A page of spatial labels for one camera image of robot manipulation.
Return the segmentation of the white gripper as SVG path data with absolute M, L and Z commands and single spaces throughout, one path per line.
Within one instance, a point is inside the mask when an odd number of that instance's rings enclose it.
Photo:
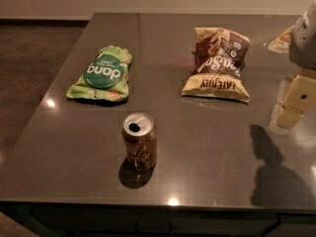
M 316 0 L 294 24 L 289 58 L 299 67 L 316 69 Z M 270 129 L 291 130 L 315 105 L 315 70 L 301 70 L 293 78 L 284 78 L 279 85 Z

